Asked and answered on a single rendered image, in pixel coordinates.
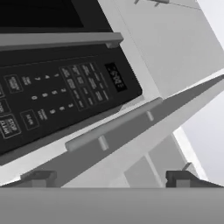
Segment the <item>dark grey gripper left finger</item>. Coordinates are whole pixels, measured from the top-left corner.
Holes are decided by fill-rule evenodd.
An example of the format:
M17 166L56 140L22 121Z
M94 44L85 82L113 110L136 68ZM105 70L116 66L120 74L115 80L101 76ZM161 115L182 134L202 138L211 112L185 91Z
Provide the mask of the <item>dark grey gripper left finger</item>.
M18 181L3 185L6 187L55 187L56 171L33 171L25 174Z

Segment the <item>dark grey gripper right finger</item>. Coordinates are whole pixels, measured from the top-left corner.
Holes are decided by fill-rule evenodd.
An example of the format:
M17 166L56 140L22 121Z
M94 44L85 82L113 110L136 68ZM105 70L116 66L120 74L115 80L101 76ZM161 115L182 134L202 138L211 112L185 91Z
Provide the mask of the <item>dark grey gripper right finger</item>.
M167 171L166 187L215 187L222 188L222 185L217 185L209 181L197 178L189 171Z

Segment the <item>light grey cabinet run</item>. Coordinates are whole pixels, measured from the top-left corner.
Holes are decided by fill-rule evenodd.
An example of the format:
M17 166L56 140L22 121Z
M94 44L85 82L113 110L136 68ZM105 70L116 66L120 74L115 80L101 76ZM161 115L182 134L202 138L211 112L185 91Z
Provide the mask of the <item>light grey cabinet run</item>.
M182 170L187 163L190 163L188 171L208 180L186 133L178 128L135 162L124 177L131 188L165 187L165 172Z

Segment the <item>grey open cabinet door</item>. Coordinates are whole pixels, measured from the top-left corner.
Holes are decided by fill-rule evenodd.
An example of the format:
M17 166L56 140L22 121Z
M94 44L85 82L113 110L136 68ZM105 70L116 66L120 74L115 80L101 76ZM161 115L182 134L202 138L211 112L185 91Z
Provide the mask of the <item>grey open cabinet door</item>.
M184 122L224 91L224 72L174 94L117 129L69 152L65 143L119 116L140 97L53 135L0 157L0 187L34 171L56 171L55 187L127 187L124 173Z

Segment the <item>light grey closed cabinet door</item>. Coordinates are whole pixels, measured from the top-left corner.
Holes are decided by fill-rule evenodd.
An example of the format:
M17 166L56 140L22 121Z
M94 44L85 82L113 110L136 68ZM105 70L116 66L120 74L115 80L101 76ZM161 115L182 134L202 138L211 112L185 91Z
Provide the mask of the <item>light grey closed cabinet door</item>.
M114 0L164 97L224 72L224 50L197 0Z

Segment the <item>black and white microwave oven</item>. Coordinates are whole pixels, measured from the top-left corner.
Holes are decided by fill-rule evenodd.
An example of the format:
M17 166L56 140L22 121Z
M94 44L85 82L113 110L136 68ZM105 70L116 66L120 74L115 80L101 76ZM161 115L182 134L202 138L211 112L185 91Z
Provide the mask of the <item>black and white microwave oven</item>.
M0 157L142 96L121 44L1 51Z

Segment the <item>black microwave oven door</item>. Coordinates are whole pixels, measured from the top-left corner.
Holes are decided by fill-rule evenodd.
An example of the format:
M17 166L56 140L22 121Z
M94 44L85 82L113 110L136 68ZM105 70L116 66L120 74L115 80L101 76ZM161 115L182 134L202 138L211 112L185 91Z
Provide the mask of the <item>black microwave oven door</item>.
M0 0L0 33L112 32L97 0Z

